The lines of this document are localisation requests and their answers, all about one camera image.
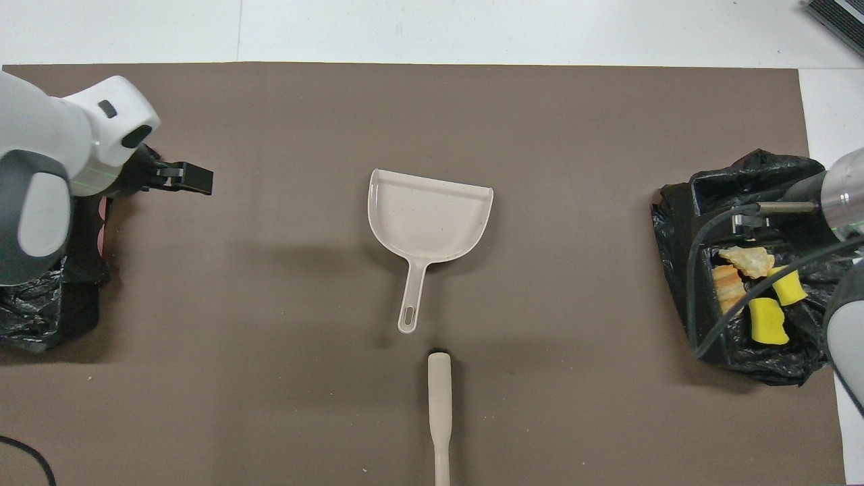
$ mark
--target black trash bag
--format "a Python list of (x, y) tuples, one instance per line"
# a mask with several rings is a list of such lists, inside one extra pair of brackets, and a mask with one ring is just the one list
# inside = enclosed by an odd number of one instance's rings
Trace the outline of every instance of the black trash bag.
[[(698, 172), (687, 183), (660, 189), (661, 202), (651, 206), (654, 234), (666, 281), (685, 333), (685, 267), (693, 236), (705, 220), (732, 206), (776, 201), (795, 182), (823, 171), (825, 168), (819, 162), (807, 157), (778, 156), (755, 150), (725, 169)], [(729, 228), (721, 225), (710, 233), (706, 239), (710, 244), (702, 249), (697, 259), (694, 283), (697, 342), (702, 342), (721, 317), (711, 268), (727, 265), (717, 256), (717, 250), (737, 243), (734, 236), (728, 234), (731, 233)], [(774, 253), (775, 265), (785, 265), (800, 256), (776, 231), (766, 229), (760, 237), (764, 239), (759, 239), (759, 245)], [(790, 337), (788, 343), (765, 345), (755, 342), (750, 337), (749, 310), (745, 308), (723, 330), (702, 359), (768, 385), (804, 384), (813, 372), (828, 362), (822, 330), (823, 315), (837, 282), (851, 265), (849, 259), (833, 259), (817, 261), (798, 270), (808, 297), (782, 307), (784, 329)], [(753, 285), (745, 280), (748, 291)], [(776, 295), (768, 291), (763, 297), (776, 298)]]
[(0, 344), (42, 352), (96, 327), (99, 287), (108, 265), (99, 254), (100, 196), (73, 198), (66, 252), (57, 264), (26, 284), (0, 287)]

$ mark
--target white table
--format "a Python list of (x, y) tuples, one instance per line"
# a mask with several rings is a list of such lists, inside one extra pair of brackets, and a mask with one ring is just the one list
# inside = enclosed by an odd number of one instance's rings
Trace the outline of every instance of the white table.
[[(324, 61), (800, 70), (810, 156), (864, 146), (864, 58), (796, 0), (3, 0), (0, 65)], [(838, 388), (848, 483), (864, 419)]]

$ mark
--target yellow sponge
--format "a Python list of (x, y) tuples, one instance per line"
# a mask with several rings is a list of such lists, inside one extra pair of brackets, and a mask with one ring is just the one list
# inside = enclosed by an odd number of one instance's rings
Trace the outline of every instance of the yellow sponge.
[[(768, 271), (768, 275), (771, 276), (784, 268), (785, 266), (772, 268)], [(798, 270), (775, 282), (773, 287), (774, 291), (777, 292), (777, 297), (780, 299), (780, 305), (794, 304), (807, 297), (807, 292), (801, 288), (801, 281), (798, 280)]]
[(760, 297), (751, 300), (750, 307), (751, 334), (755, 342), (762, 344), (786, 344), (789, 336), (783, 330), (783, 310), (772, 298)]

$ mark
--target white dustpan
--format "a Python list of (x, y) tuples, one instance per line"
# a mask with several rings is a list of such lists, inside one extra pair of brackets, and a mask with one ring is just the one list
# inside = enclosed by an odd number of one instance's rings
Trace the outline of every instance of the white dustpan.
[(426, 267), (471, 251), (489, 221), (492, 189), (375, 169), (369, 226), (388, 250), (408, 260), (399, 330), (414, 332)]

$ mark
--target brush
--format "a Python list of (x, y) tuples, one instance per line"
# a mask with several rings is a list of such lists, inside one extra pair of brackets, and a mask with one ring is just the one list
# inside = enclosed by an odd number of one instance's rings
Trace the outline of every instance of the brush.
[(450, 354), (429, 351), (429, 430), (435, 449), (435, 486), (450, 486), (450, 432), (453, 430), (453, 384)]

